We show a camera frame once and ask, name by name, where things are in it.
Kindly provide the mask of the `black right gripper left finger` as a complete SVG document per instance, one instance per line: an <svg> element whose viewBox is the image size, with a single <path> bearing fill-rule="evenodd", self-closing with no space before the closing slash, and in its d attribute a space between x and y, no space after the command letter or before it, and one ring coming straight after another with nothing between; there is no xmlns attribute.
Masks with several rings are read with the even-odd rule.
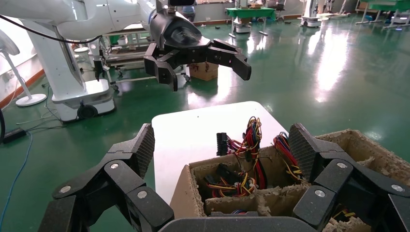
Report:
<svg viewBox="0 0 410 232"><path fill-rule="evenodd" d="M149 123L133 139L112 145L97 165L55 189L39 231L87 232L112 207L136 231L159 231L175 217L144 181L154 148L154 130Z"/></svg>

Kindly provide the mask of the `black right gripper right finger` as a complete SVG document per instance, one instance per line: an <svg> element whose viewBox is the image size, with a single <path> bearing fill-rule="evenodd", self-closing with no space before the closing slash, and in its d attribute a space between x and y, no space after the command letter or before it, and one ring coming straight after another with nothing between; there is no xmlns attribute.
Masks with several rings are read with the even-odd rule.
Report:
<svg viewBox="0 0 410 232"><path fill-rule="evenodd" d="M321 231L338 205L354 212L374 232L410 229L410 189L358 164L339 145L313 137L301 123L290 127L288 143L310 183L293 216Z"/></svg>

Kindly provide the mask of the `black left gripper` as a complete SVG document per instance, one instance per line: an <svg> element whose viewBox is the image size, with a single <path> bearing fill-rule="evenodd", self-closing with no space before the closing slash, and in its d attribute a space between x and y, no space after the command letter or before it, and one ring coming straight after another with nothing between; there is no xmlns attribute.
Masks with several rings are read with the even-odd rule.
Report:
<svg viewBox="0 0 410 232"><path fill-rule="evenodd" d="M204 37L200 30L180 13L165 9L155 13L149 23L151 38L144 55L145 72L158 83L178 89L175 69L183 64L209 62L231 68L244 81L251 76L251 66L241 49L228 42Z"/></svg>

